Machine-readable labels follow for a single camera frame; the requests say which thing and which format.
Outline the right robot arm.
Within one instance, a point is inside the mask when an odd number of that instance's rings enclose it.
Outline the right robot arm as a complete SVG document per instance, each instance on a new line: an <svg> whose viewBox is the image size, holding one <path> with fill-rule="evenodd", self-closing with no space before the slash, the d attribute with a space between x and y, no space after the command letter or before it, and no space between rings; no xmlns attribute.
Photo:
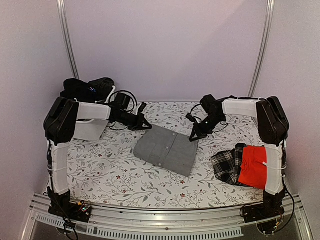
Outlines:
<svg viewBox="0 0 320 240"><path fill-rule="evenodd" d="M215 127L227 120L228 115L246 116L257 120L262 146L238 143L233 150L222 151L212 159L217 179L229 185L263 190L263 203L258 213L269 218L278 210L286 193L286 141L289 121L276 96L268 98L204 96L199 103L207 116L186 118L193 123L189 140L194 142L213 134Z"/></svg>

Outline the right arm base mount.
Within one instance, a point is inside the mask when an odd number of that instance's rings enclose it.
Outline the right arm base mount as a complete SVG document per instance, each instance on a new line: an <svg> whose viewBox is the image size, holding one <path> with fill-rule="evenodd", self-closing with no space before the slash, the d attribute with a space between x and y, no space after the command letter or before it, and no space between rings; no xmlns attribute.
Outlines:
<svg viewBox="0 0 320 240"><path fill-rule="evenodd" d="M245 223L256 222L258 231L267 236L273 235L283 222L285 209L280 203L275 208L261 204L245 204L240 208L239 214Z"/></svg>

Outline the black garment with logo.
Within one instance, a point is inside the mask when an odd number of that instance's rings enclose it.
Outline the black garment with logo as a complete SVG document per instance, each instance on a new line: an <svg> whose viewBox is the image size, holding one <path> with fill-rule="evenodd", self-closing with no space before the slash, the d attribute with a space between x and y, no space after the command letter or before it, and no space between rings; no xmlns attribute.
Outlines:
<svg viewBox="0 0 320 240"><path fill-rule="evenodd" d="M76 78L69 78L63 82L64 90L60 96L69 100L77 99L78 102L93 103L98 101L96 88L87 82Z"/></svg>

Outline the grey button-up shirt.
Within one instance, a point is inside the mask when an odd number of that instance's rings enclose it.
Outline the grey button-up shirt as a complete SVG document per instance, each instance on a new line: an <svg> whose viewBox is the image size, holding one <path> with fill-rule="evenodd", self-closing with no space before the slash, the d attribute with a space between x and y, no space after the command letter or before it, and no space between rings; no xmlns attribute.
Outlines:
<svg viewBox="0 0 320 240"><path fill-rule="evenodd" d="M175 131L153 125L134 147L133 154L154 166L189 177L196 161L198 142Z"/></svg>

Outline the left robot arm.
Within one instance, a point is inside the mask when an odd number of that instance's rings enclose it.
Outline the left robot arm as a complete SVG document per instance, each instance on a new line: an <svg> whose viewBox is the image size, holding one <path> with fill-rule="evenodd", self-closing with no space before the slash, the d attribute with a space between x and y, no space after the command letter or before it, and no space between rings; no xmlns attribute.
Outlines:
<svg viewBox="0 0 320 240"><path fill-rule="evenodd" d="M79 120L102 120L120 123L130 131L150 130L152 125L143 113L147 104L140 103L127 110L127 101L121 92L113 93L112 102L81 102L59 96L53 103L43 124L47 139L47 169L51 186L48 196L52 205L63 216L74 213L71 192L67 180L67 155L70 141L74 138Z"/></svg>

